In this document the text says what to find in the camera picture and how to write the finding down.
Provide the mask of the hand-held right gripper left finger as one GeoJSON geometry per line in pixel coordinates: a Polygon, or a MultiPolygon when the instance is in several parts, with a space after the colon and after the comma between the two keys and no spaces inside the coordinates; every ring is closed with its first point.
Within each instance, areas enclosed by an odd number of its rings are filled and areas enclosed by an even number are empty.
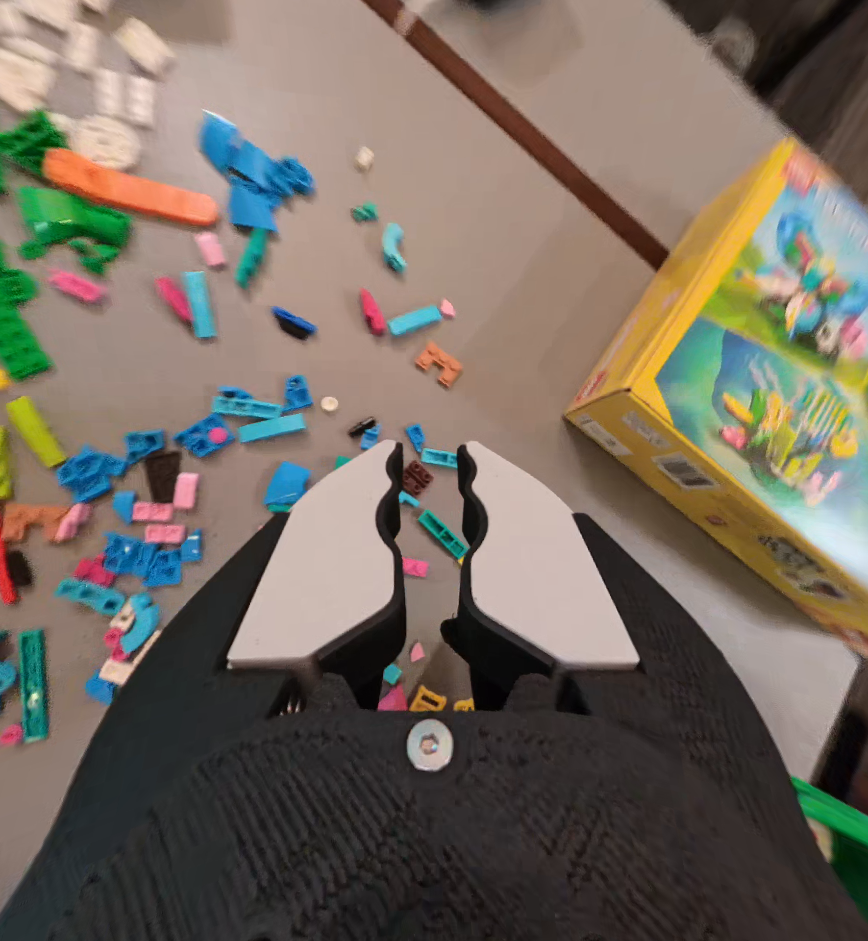
{"type": "Polygon", "coordinates": [[[232,671],[342,677],[376,711],[406,639],[399,495],[404,449],[373,445],[283,515],[283,528],[228,650],[232,671]]]}

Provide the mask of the pile of small coloured bricks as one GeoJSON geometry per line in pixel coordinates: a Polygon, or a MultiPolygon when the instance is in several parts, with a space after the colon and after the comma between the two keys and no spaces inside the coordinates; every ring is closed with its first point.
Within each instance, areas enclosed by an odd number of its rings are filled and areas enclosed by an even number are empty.
{"type": "MultiPolygon", "coordinates": [[[[236,284],[244,290],[256,276],[272,234],[275,237],[275,208],[294,196],[311,197],[314,180],[299,160],[290,156],[271,158],[243,139],[233,124],[208,112],[204,114],[199,143],[208,161],[228,180],[230,222],[249,233],[235,271],[236,284]]],[[[198,227],[201,231],[196,234],[209,268],[225,264],[213,226],[198,227]]],[[[169,311],[179,316],[198,340],[205,343],[216,338],[215,309],[204,270],[183,272],[178,279],[160,276],[155,279],[155,289],[169,311]]],[[[439,323],[444,316],[454,316],[452,305],[444,299],[439,305],[387,321],[367,290],[360,291],[359,309],[372,335],[393,338],[439,323]]],[[[22,380],[12,379],[0,368],[0,392],[13,381],[22,380]]],[[[5,402],[6,424],[0,423],[2,603],[16,604],[20,588],[31,584],[31,569],[12,548],[24,540],[26,530],[40,526],[49,542],[70,542],[87,524],[92,504],[113,494],[115,513],[126,525],[144,526],[142,536],[106,534],[100,556],[82,560],[74,575],[59,582],[55,591],[56,596],[86,606],[101,617],[113,618],[105,634],[110,657],[87,684],[89,695],[110,705],[114,693],[138,663],[136,658],[145,655],[149,644],[159,636],[161,612],[146,589],[180,584],[182,566],[202,558],[202,533],[198,529],[188,533],[187,527],[176,522],[177,513],[192,512],[200,478],[197,473],[181,470],[182,452],[195,460],[206,460],[235,441],[251,444],[302,434],[308,428],[303,412],[310,407],[314,407],[314,399],[303,374],[286,378],[283,397],[276,402],[259,400],[248,391],[223,385],[213,397],[210,414],[177,432],[170,441],[163,428],[134,429],[124,436],[124,454],[116,455],[87,446],[76,454],[66,454],[29,395],[5,402]],[[40,465],[56,475],[58,485],[72,498],[70,504],[35,505],[15,500],[10,430],[17,432],[40,465]],[[139,500],[134,490],[115,487],[115,478],[123,478],[140,464],[147,473],[149,500],[139,500]],[[144,591],[127,597],[115,590],[117,578],[128,577],[140,579],[144,591]]],[[[404,434],[416,453],[416,457],[410,454],[412,460],[427,470],[456,469],[455,454],[449,449],[432,449],[420,423],[406,425],[404,434]]],[[[6,637],[6,632],[0,631],[0,644],[7,643],[6,637]]],[[[44,630],[20,633],[15,651],[17,665],[0,660],[0,712],[1,700],[13,684],[19,684],[21,721],[1,733],[0,744],[44,741],[50,731],[44,630]]]]}

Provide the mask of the orange long brick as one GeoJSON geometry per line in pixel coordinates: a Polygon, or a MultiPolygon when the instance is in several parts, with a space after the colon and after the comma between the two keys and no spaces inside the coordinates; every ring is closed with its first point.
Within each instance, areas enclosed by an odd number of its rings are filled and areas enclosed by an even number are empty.
{"type": "Polygon", "coordinates": [[[48,149],[41,172],[56,187],[113,209],[193,227],[210,227],[219,218],[206,194],[103,168],[69,149],[48,149]]]}

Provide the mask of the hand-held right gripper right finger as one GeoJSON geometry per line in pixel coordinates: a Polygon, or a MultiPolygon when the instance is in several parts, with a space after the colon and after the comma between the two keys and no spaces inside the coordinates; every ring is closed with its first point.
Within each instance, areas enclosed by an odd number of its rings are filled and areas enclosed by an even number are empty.
{"type": "Polygon", "coordinates": [[[441,634],[468,665],[475,711],[501,710],[524,676],[636,671],[640,654],[577,515],[478,441],[456,459],[469,548],[441,634]]]}

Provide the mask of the yellow toy brick box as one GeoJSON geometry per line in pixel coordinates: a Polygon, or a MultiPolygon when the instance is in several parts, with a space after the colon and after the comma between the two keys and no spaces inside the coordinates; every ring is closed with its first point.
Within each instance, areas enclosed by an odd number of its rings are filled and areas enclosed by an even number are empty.
{"type": "Polygon", "coordinates": [[[798,140],[695,218],[565,418],[868,656],[868,210],[798,140]]]}

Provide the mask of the green plastic bin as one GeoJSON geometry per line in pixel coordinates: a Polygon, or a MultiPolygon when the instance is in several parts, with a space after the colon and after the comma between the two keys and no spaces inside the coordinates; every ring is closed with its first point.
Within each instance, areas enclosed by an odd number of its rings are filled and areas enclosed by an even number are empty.
{"type": "Polygon", "coordinates": [[[799,778],[792,782],[821,851],[868,922],[868,816],[799,778]]]}

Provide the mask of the grey desk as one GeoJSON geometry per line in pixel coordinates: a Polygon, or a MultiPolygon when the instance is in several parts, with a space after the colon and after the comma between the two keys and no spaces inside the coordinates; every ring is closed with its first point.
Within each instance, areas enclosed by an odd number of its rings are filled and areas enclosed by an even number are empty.
{"type": "MultiPolygon", "coordinates": [[[[136,218],[112,264],[107,297],[77,303],[46,282],[78,270],[68,248],[28,262],[9,172],[0,197],[7,259],[39,293],[25,319],[53,368],[0,393],[27,395],[67,454],[122,454],[123,437],[168,440],[209,414],[217,388],[265,401],[293,373],[316,400],[307,430],[233,444],[207,460],[190,526],[204,559],[158,592],[171,618],[268,518],[263,488],[290,460],[314,479],[355,453],[346,429],[381,420],[404,441],[422,425],[435,448],[480,441],[593,517],[668,588],[722,649],[762,713],[791,773],[822,763],[856,661],[606,453],[562,421],[569,400],[651,278],[626,248],[361,2],[183,2],[132,5],[172,46],[156,124],[138,166],[149,178],[223,203],[226,182],[197,146],[205,110],[233,121],[274,156],[297,157],[316,193],[277,213],[278,238],[251,294],[209,274],[217,337],[196,339],[158,299],[156,276],[202,268],[190,229],[136,218]]],[[[107,621],[53,596],[109,530],[110,499],[74,540],[29,531],[34,583],[0,600],[0,629],[44,629],[51,732],[0,745],[0,909],[38,852],[100,722],[85,684],[106,657],[107,621]]],[[[0,732],[19,717],[6,700],[0,732]]]]}

